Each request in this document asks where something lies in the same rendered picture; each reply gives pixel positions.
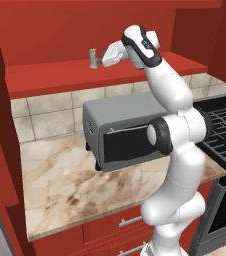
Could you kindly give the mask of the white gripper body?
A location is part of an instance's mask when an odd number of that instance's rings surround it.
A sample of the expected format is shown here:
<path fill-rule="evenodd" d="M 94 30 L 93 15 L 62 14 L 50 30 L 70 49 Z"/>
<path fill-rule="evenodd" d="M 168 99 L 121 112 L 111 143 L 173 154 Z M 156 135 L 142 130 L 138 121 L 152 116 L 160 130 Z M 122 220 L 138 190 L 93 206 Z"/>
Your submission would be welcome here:
<path fill-rule="evenodd" d="M 126 53 L 126 49 L 121 40 L 111 43 L 102 58 L 102 65 L 109 67 L 117 64 Z"/>

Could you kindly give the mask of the red base cabinet door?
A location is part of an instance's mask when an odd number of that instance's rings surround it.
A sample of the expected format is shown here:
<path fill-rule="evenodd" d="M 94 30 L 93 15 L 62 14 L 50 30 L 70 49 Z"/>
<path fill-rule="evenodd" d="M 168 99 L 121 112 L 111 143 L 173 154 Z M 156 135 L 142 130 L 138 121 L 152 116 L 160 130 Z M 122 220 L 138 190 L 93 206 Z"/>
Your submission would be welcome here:
<path fill-rule="evenodd" d="M 84 246 L 81 226 L 58 232 L 32 242 L 36 256 L 70 256 Z"/>

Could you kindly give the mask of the grey toaster oven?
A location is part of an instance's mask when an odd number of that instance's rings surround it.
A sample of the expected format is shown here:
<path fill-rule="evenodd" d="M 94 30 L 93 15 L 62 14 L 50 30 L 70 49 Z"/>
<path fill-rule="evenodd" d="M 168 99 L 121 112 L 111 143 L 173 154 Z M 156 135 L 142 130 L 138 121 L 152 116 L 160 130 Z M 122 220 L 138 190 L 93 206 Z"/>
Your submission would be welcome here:
<path fill-rule="evenodd" d="M 83 105 L 83 132 L 86 150 L 97 157 L 99 129 L 106 123 L 155 115 L 165 116 L 167 111 L 151 92 L 130 94 L 86 101 Z"/>

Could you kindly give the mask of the black toaster oven door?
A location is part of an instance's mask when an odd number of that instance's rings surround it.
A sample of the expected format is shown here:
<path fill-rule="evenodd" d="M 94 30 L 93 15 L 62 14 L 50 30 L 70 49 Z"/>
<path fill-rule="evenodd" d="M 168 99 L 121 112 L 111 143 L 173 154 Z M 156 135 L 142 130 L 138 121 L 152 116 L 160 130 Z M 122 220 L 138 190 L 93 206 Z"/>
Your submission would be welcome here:
<path fill-rule="evenodd" d="M 149 125 L 155 115 L 106 123 L 99 129 L 95 169 L 104 172 L 121 169 L 135 164 L 161 158 L 158 148 L 152 146 L 147 138 L 147 129 L 134 130 L 107 135 L 114 130 L 127 127 Z"/>

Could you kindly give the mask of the red drawer front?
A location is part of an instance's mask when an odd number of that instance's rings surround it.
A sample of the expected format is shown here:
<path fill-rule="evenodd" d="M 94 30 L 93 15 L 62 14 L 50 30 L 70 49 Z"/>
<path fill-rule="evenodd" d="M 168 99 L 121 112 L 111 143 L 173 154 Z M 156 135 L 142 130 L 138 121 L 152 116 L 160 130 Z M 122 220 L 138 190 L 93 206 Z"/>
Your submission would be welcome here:
<path fill-rule="evenodd" d="M 124 238 L 123 240 L 117 240 L 105 246 L 100 246 L 98 249 L 93 249 L 87 252 L 85 256 L 118 256 L 120 250 L 127 251 L 139 245 L 143 242 L 148 243 L 150 240 L 150 233 L 143 233 L 140 236 L 131 236 Z M 128 256 L 140 256 L 140 251 L 134 252 Z"/>
<path fill-rule="evenodd" d="M 140 216 L 139 205 L 124 210 L 118 210 L 116 213 L 85 223 L 83 224 L 84 242 L 94 242 L 106 238 L 112 239 L 126 233 L 133 233 L 135 230 L 143 228 L 150 229 L 150 226 L 143 220 L 119 228 L 121 219 L 129 220 L 138 216 Z"/>

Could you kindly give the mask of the open red wall cabinet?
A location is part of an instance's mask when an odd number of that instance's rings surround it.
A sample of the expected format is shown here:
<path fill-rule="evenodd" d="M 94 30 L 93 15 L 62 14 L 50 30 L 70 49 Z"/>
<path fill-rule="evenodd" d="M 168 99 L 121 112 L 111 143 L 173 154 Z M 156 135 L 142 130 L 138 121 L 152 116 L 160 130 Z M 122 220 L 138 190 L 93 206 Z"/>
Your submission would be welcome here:
<path fill-rule="evenodd" d="M 122 61 L 89 68 L 88 51 L 102 51 L 140 24 L 158 33 L 161 54 L 181 75 L 204 72 L 203 61 L 178 53 L 209 49 L 210 39 L 190 43 L 196 24 L 216 24 L 222 0 L 0 0 L 0 47 L 12 99 L 143 81 Z"/>

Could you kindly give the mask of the closed red wall cabinet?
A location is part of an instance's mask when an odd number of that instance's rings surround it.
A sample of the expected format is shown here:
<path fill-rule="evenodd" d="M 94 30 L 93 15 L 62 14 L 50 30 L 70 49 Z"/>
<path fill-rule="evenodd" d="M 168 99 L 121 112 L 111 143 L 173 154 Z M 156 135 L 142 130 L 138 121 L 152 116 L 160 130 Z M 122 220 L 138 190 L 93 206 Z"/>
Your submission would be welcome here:
<path fill-rule="evenodd" d="M 226 0 L 220 8 L 176 11 L 171 51 L 203 64 L 226 83 Z"/>

